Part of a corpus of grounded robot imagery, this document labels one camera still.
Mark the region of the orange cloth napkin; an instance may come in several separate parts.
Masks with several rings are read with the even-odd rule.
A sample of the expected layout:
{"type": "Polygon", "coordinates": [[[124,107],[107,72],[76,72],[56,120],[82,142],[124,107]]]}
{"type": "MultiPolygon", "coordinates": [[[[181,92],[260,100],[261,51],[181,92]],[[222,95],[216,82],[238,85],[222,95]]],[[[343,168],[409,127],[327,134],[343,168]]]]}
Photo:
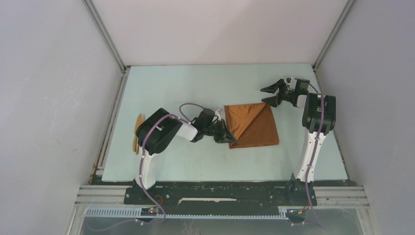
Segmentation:
{"type": "Polygon", "coordinates": [[[276,121],[266,103],[225,106],[226,124],[236,142],[230,149],[279,145],[276,121]]]}

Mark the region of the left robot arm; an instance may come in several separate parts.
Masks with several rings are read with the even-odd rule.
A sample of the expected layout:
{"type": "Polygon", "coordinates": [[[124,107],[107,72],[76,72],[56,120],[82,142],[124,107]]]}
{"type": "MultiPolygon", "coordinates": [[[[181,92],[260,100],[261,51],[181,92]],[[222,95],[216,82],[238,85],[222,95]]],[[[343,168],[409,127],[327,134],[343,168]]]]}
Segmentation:
{"type": "Polygon", "coordinates": [[[134,178],[140,186],[136,198],[143,204],[154,200],[155,191],[151,188],[156,182],[157,161],[155,156],[162,153],[175,137],[189,142],[198,142],[203,137],[213,137],[216,143],[235,143],[236,138],[226,126],[226,122],[212,109],[203,108],[194,120],[186,120],[159,108],[136,130],[137,145],[141,147],[139,170],[134,178]]]}

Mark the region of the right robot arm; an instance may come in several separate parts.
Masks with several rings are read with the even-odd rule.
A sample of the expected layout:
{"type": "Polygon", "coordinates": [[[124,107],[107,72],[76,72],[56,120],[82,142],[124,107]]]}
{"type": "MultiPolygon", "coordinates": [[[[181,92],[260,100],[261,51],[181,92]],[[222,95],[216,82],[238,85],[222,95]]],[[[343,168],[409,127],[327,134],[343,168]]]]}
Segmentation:
{"type": "Polygon", "coordinates": [[[336,124],[336,97],[318,92],[310,80],[294,77],[279,79],[260,91],[273,94],[261,101],[274,108],[286,101],[303,110],[304,144],[297,168],[284,192],[285,200],[296,205],[304,199],[304,192],[311,195],[315,163],[324,140],[336,124]]]}

